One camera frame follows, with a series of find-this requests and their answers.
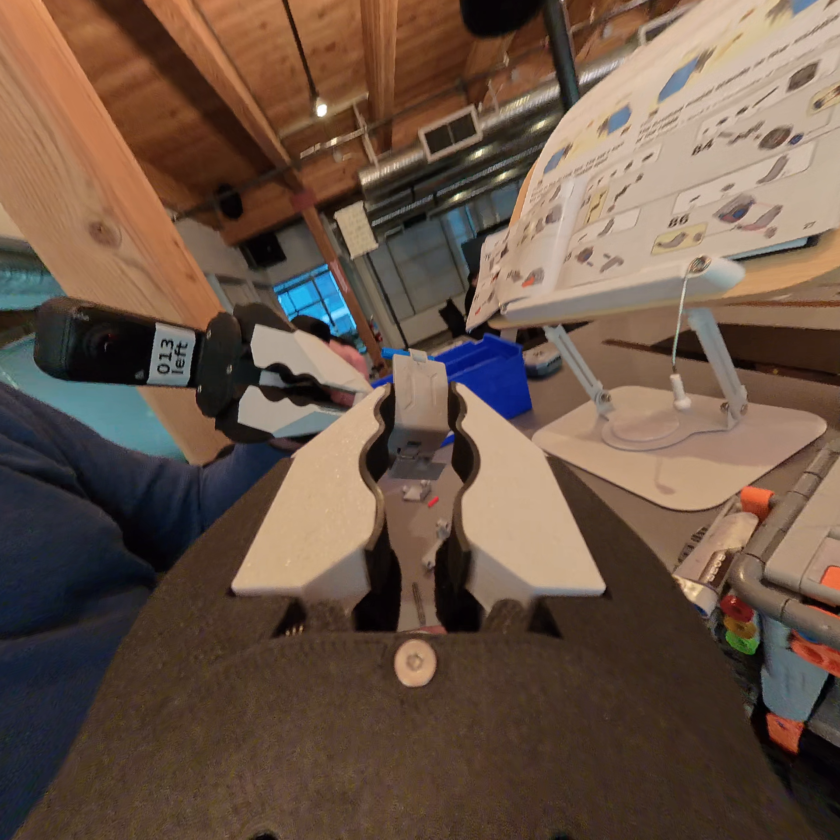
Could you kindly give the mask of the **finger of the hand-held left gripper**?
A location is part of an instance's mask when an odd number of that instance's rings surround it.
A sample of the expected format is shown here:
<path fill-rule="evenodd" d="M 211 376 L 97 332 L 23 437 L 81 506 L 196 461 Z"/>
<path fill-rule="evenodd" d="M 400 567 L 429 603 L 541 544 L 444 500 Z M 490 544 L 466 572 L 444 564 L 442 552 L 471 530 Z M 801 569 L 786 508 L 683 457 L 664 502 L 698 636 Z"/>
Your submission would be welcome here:
<path fill-rule="evenodd" d="M 317 385 L 324 391 L 353 395 L 371 392 L 367 374 L 307 332 L 256 324 L 249 349 L 258 370 L 285 384 Z"/>
<path fill-rule="evenodd" d="M 245 385 L 237 389 L 235 441 L 304 438 L 320 433 L 349 410 L 319 385 Z"/>

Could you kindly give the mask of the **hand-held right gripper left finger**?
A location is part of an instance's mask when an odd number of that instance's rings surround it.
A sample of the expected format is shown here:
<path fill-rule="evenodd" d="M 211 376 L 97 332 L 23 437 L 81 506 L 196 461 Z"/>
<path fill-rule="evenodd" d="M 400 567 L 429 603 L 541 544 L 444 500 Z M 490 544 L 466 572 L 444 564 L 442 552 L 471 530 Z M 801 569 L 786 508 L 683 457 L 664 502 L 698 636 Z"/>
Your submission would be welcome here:
<path fill-rule="evenodd" d="M 232 593 L 335 602 L 360 630 L 397 629 L 402 573 L 379 485 L 394 414 L 393 387 L 374 388 L 295 454 Z"/>

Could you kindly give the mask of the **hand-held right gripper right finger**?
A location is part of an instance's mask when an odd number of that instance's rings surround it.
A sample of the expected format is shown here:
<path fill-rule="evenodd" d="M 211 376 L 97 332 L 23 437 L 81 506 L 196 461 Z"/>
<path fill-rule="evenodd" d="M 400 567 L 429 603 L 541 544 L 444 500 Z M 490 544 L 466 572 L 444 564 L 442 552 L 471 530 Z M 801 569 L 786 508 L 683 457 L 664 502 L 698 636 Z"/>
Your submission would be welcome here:
<path fill-rule="evenodd" d="M 548 456 L 466 385 L 448 391 L 451 466 L 461 482 L 437 552 L 437 619 L 472 633 L 500 603 L 606 592 Z"/>

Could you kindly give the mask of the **person's left hand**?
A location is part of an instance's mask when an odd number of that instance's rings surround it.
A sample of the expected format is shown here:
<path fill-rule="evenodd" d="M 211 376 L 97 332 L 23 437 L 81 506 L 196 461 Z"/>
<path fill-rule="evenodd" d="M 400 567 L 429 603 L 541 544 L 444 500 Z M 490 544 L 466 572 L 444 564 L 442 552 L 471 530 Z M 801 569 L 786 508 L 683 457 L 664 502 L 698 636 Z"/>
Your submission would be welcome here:
<path fill-rule="evenodd" d="M 327 342 L 329 358 L 326 360 L 325 383 L 336 403 L 350 404 L 357 394 L 372 391 L 367 363 L 362 355 L 346 343 L 331 339 Z"/>

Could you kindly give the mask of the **white angled connector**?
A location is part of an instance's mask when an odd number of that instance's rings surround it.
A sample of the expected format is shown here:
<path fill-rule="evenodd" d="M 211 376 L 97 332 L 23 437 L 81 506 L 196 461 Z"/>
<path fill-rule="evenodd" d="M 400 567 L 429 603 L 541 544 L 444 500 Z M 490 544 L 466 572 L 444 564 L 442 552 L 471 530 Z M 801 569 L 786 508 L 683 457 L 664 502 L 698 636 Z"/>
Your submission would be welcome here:
<path fill-rule="evenodd" d="M 450 533 L 451 522 L 444 519 L 438 519 L 435 524 L 434 540 L 424 553 L 423 558 L 421 560 L 423 570 L 426 573 L 431 573 L 434 571 L 438 552 L 447 541 Z"/>

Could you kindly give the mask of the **white paper sheet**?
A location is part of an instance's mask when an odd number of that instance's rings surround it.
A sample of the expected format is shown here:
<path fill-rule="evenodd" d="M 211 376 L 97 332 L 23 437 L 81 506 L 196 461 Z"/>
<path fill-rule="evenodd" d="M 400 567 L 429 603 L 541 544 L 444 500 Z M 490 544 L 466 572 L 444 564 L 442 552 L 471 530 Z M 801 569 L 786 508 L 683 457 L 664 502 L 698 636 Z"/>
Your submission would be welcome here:
<path fill-rule="evenodd" d="M 378 249 L 379 242 L 365 211 L 363 201 L 352 203 L 335 211 L 333 219 L 338 225 L 351 259 L 363 257 Z"/>

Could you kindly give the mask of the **blue storage bin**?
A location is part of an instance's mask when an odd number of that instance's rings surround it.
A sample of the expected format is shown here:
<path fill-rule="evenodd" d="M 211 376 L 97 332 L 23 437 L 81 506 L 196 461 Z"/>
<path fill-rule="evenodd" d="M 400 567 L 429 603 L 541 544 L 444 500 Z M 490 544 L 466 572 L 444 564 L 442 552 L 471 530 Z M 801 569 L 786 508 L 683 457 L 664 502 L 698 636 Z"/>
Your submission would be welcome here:
<path fill-rule="evenodd" d="M 388 350 L 391 362 L 398 354 L 409 350 Z M 522 351 L 515 343 L 489 336 L 479 342 L 462 343 L 453 349 L 429 355 L 445 365 L 448 383 L 448 422 L 450 434 L 444 444 L 450 443 L 455 434 L 452 430 L 457 408 L 450 407 L 452 385 L 461 391 L 468 390 L 489 408 L 505 419 L 517 417 L 531 409 L 531 397 L 524 369 Z M 390 385 L 392 374 L 379 380 L 376 386 Z"/>

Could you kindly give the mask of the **white book stand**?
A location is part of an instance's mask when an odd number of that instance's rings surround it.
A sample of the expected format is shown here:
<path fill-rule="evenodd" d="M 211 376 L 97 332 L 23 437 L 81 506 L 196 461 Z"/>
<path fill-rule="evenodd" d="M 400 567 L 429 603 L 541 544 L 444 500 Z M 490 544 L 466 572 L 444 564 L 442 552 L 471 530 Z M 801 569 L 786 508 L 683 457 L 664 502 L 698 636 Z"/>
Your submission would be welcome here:
<path fill-rule="evenodd" d="M 826 431 L 802 410 L 751 403 L 708 307 L 744 278 L 739 263 L 706 255 L 671 256 L 635 276 L 501 303 L 499 329 L 543 327 L 588 397 L 533 436 L 549 455 L 616 487 L 676 511 L 714 508 Z M 564 330 L 567 321 L 677 304 L 707 356 L 721 394 L 691 395 L 675 369 L 655 388 L 621 383 L 608 389 Z"/>

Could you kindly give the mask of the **white vent grille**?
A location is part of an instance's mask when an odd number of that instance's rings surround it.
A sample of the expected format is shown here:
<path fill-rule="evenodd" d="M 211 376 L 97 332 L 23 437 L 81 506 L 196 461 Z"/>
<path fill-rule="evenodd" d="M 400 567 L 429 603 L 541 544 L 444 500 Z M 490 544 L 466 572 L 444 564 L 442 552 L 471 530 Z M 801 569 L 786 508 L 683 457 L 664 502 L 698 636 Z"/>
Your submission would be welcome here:
<path fill-rule="evenodd" d="M 476 106 L 470 104 L 420 128 L 417 138 L 429 164 L 477 144 L 483 139 L 483 131 Z"/>

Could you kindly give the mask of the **grey orange tracked toy robot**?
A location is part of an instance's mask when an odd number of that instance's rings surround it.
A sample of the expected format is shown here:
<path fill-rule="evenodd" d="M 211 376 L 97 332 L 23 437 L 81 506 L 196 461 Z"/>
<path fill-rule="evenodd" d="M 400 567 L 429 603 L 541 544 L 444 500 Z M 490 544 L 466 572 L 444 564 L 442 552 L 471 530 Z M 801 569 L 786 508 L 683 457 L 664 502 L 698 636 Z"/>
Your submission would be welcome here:
<path fill-rule="evenodd" d="M 687 543 L 672 577 L 770 741 L 796 755 L 810 730 L 838 747 L 838 440 L 786 492 L 742 488 Z"/>

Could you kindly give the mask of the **instruction booklet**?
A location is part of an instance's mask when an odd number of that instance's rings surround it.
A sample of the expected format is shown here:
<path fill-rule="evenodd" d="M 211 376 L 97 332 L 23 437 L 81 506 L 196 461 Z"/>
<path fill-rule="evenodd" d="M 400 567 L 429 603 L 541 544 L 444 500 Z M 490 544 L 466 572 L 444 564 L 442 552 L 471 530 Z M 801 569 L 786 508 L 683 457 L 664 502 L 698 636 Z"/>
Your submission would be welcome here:
<path fill-rule="evenodd" d="M 584 94 L 480 258 L 470 328 L 733 288 L 838 228 L 838 2 L 700 2 Z"/>

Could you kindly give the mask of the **black ceiling pipe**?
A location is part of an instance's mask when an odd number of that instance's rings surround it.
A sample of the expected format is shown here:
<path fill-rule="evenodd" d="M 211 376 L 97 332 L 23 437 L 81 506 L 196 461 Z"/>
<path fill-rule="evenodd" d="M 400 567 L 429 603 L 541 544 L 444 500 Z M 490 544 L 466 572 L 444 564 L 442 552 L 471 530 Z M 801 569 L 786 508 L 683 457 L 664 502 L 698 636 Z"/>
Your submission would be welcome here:
<path fill-rule="evenodd" d="M 570 20 L 562 1 L 542 1 L 542 19 L 560 89 L 563 112 L 570 111 L 581 98 L 576 70 Z"/>

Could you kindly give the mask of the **wooden post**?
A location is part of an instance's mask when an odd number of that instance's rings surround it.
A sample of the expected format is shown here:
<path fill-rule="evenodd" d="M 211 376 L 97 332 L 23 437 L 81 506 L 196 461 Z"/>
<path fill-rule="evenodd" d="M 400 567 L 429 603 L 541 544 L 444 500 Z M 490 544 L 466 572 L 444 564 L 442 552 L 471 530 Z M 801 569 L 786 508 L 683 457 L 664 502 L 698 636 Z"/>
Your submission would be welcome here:
<path fill-rule="evenodd" d="M 204 329 L 204 273 L 42 2 L 1 4 L 1 198 L 70 297 Z"/>

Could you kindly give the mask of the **silver air duct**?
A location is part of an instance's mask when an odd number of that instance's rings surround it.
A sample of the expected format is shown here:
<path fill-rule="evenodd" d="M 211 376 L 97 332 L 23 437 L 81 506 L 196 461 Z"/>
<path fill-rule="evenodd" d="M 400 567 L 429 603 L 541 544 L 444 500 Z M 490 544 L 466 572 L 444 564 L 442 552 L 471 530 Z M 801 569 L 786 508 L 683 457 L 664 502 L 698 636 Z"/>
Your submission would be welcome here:
<path fill-rule="evenodd" d="M 429 161 L 416 140 L 359 170 L 364 209 L 370 216 L 384 216 L 455 192 L 473 175 L 488 176 L 521 163 L 530 166 L 563 115 L 560 85 L 548 77 L 481 114 L 477 142 Z"/>

